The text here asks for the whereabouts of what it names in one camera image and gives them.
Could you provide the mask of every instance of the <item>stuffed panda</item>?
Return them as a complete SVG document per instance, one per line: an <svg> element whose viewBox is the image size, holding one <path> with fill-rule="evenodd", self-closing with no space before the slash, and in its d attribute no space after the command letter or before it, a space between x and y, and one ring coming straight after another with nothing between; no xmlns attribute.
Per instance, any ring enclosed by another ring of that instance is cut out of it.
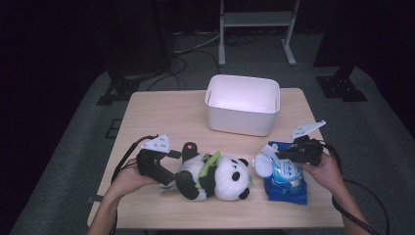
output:
<svg viewBox="0 0 415 235"><path fill-rule="evenodd" d="M247 199L251 177L248 162L233 156L201 155L198 146L183 146L182 165L175 174L176 187L189 200L202 201L211 196L224 201Z"/></svg>

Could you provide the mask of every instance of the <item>metal stand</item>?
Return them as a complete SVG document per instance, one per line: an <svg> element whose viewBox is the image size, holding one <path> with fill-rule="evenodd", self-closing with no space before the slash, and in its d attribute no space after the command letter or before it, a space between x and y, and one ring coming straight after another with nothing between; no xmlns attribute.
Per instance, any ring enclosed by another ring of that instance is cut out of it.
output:
<svg viewBox="0 0 415 235"><path fill-rule="evenodd" d="M220 0L220 31L219 31L219 65L225 66L225 27L234 26L288 26L286 38L282 45L290 66L295 66L296 60L290 48L291 36L296 23L300 0L296 0L291 12L258 12L258 13L225 13L224 0Z"/></svg>

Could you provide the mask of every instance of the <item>black curtain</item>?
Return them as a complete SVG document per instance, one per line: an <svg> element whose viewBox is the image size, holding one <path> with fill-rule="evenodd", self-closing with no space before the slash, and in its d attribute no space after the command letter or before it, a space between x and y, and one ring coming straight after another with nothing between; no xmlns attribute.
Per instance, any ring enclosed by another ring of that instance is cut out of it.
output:
<svg viewBox="0 0 415 235"><path fill-rule="evenodd" d="M364 70L413 136L414 11L410 0L336 1L314 62Z"/></svg>

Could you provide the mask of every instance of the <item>black controller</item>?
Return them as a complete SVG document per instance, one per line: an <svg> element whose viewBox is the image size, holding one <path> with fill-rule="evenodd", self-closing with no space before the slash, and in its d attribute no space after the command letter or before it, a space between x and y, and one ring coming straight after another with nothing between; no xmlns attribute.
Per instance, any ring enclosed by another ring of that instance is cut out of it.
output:
<svg viewBox="0 0 415 235"><path fill-rule="evenodd" d="M174 174L161 166L160 160L166 156L179 159L181 157L181 153L173 150L168 154L146 149L140 150L137 155L138 171L140 171L140 174L142 175L150 176L158 183L165 186L168 185L174 180Z"/></svg>
<svg viewBox="0 0 415 235"><path fill-rule="evenodd" d="M308 135L296 138L294 144L285 150L279 150L278 159L288 159L293 163L308 163L318 166L321 162L323 145L316 139L310 139Z"/></svg>

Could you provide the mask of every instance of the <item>wooden table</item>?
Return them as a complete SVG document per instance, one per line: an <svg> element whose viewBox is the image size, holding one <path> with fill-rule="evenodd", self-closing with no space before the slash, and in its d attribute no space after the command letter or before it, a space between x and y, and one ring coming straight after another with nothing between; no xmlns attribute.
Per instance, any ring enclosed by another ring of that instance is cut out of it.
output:
<svg viewBox="0 0 415 235"><path fill-rule="evenodd" d="M253 158L267 141L291 142L296 125L315 122L300 89L281 89L281 109L273 130L267 137L255 137L210 130L207 122L206 91L137 92L125 112L98 195L110 186L115 166L139 138L168 134L172 150L181 151L188 141L198 144L200 153L222 154L244 158L250 163L254 186L246 200L224 202L212 197L192 202L178 191L159 192L151 185L125 196L118 207L118 228L142 229L232 229L232 228L304 228L343 226L341 215L331 203L331 194L309 174L306 206L267 200L262 178L253 169ZM310 137L322 139L316 130ZM135 158L140 148L131 155ZM161 164L177 172L181 160L164 158ZM95 203L88 224L99 206Z"/></svg>

